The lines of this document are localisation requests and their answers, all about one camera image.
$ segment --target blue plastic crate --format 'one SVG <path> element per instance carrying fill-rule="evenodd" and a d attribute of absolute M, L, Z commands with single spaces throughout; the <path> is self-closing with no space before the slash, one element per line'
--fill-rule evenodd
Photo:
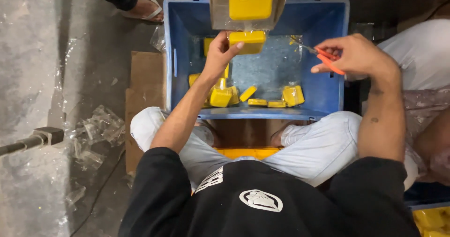
<path fill-rule="evenodd" d="M 236 81 L 240 92 L 246 86 L 256 84 L 263 90 L 258 89 L 255 97 L 263 95 L 281 99 L 281 90 L 276 87 L 287 85 L 293 78 L 303 89 L 305 103 L 292 108 L 263 108 L 249 107 L 246 102 L 241 102 L 237 107 L 202 109 L 199 117 L 319 120 L 341 111 L 343 76 L 312 74 L 311 67 L 320 60 L 306 50 L 302 51 L 300 58 L 299 50 L 295 50 L 298 46 L 290 46 L 287 36 L 303 35 L 304 44 L 310 46 L 325 39 L 345 36 L 349 9 L 348 0 L 287 0 L 277 25 L 269 32 L 262 53 L 259 56 L 236 56 L 232 61 L 231 81 Z M 219 31 L 211 28 L 209 0 L 164 0 L 164 20 L 166 109 L 172 110 L 189 89 L 189 74 L 200 73 L 203 69 L 206 60 L 203 38 L 215 36 Z"/>

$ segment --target white logo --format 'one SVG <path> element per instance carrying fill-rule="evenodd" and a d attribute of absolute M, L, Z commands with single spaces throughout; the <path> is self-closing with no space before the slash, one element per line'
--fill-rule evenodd
<path fill-rule="evenodd" d="M 195 190 L 195 193 L 204 190 L 212 185 L 219 184 L 224 181 L 224 175 L 223 175 L 224 168 L 221 167 L 220 169 L 214 171 L 211 173 L 211 175 L 207 176 L 202 183 L 197 187 Z"/>
<path fill-rule="evenodd" d="M 283 202 L 277 196 L 260 190 L 244 191 L 239 195 L 241 201 L 253 208 L 280 212 Z"/>

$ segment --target hand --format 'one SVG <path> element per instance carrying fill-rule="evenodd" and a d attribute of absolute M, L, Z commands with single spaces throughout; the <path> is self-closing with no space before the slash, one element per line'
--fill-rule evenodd
<path fill-rule="evenodd" d="M 318 44 L 316 48 L 326 50 L 334 55 L 342 50 L 341 58 L 333 62 L 333 65 L 344 72 L 368 74 L 372 77 L 384 77 L 387 74 L 400 73 L 397 62 L 391 56 L 359 33 L 327 39 Z M 311 68 L 312 73 L 330 71 L 323 63 Z"/>
<path fill-rule="evenodd" d="M 202 75 L 214 80 L 214 83 L 216 83 L 225 71 L 228 63 L 239 53 L 243 46 L 244 42 L 241 41 L 229 47 L 227 31 L 221 31 L 209 45 L 208 56 Z"/>

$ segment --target black t-shirt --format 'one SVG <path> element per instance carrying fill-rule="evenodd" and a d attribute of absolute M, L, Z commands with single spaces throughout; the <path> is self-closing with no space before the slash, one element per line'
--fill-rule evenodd
<path fill-rule="evenodd" d="M 366 157 L 321 193 L 255 160 L 228 163 L 191 196 L 186 169 L 169 148 L 139 162 L 119 237 L 419 237 L 403 204 L 406 171 Z"/>

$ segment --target scissors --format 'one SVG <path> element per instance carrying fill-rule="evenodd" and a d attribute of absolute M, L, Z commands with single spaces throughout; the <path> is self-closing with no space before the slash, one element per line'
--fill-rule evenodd
<path fill-rule="evenodd" d="M 294 36 L 291 36 L 291 40 L 294 41 L 296 44 L 299 44 L 301 47 L 306 48 L 308 51 L 310 51 L 310 53 L 315 54 L 333 72 L 341 74 L 341 75 L 345 74 L 344 71 L 342 71 L 339 68 L 332 65 L 332 62 L 339 60 L 341 57 L 327 53 L 326 51 L 319 49 L 319 48 L 312 48 L 312 47 L 303 45 Z"/>

